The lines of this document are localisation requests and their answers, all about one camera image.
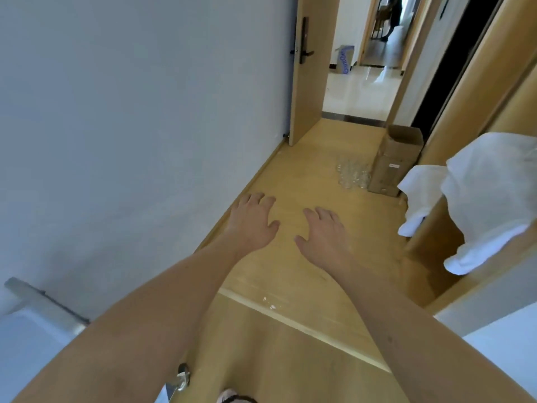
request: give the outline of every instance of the forearm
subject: forearm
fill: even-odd
[[[535,402],[463,339],[371,271],[355,265],[336,270],[336,280],[411,402]]]
[[[221,236],[139,287],[74,339],[15,402],[37,392],[43,403],[111,395],[129,403],[154,400],[240,257],[233,238]]]

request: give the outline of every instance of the white cloth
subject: white cloth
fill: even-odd
[[[465,243],[444,266],[464,275],[537,217],[537,138],[485,133],[449,159],[447,169],[441,190]]]
[[[429,215],[442,196],[440,185],[447,175],[447,167],[441,165],[416,165],[397,186],[408,197],[406,222],[399,227],[399,235],[411,237],[423,218]]]

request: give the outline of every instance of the wooden door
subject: wooden door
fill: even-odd
[[[321,119],[339,0],[298,0],[289,145]]]

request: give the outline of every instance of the finger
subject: finger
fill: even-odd
[[[256,192],[255,194],[252,194],[248,203],[259,203],[264,196],[265,194],[263,192]]]
[[[281,224],[281,222],[279,220],[273,220],[271,222],[271,224],[269,224],[268,229],[272,233],[272,239],[274,239],[276,237],[276,233],[278,233],[278,229],[280,228],[280,224]]]
[[[267,212],[270,212],[275,202],[276,202],[275,197],[267,196],[265,199],[263,199],[263,203],[261,205],[267,210]]]
[[[308,243],[306,239],[304,239],[302,236],[295,236],[295,243],[296,247],[299,248],[300,253],[304,254],[305,245]]]
[[[240,201],[238,202],[239,205],[244,205],[245,203],[248,202],[248,200],[250,199],[250,194],[247,193],[246,195],[243,195],[240,199]]]
[[[339,220],[339,216],[337,215],[336,212],[334,212],[333,210],[329,210],[328,212],[330,213],[330,216],[332,217],[332,220],[333,220],[335,223],[342,224],[341,221]]]
[[[332,219],[332,216],[330,216],[330,212],[328,210],[326,210],[324,208],[321,208],[320,206],[315,208],[315,210],[319,214],[319,219],[321,219],[321,220]]]
[[[317,215],[315,212],[313,212],[310,208],[304,209],[304,216],[306,220],[308,221],[308,224],[311,226],[312,223],[315,223],[315,221],[319,221],[319,215]]]

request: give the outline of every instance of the baseboard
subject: baseboard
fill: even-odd
[[[218,219],[218,222],[213,226],[213,228],[207,234],[207,236],[205,236],[205,239],[203,239],[201,241],[201,243],[198,246],[198,248],[196,249],[196,251],[198,251],[200,249],[203,249],[206,245],[208,245],[209,243],[211,243],[213,241],[214,237],[216,236],[216,232],[218,232],[218,230],[224,225],[224,223],[229,218],[229,214],[232,211],[233,204],[236,203],[240,199],[241,196],[243,196],[246,192],[248,192],[248,190],[252,187],[252,185],[256,181],[256,179],[259,178],[259,176],[261,175],[263,170],[267,167],[269,162],[271,162],[272,158],[274,158],[274,156],[278,153],[278,151],[280,151],[280,149],[284,145],[285,141],[286,141],[286,139],[283,139],[278,144],[278,147],[276,147],[276,149],[274,151],[272,151],[272,154],[267,158],[267,161],[265,161],[263,163],[261,168],[256,172],[256,174],[253,176],[253,178],[250,180],[250,182],[248,182],[246,184],[246,186],[241,191],[241,193],[237,196],[237,198],[229,205],[229,208],[224,212],[224,215],[222,215],[222,217],[220,219]]]

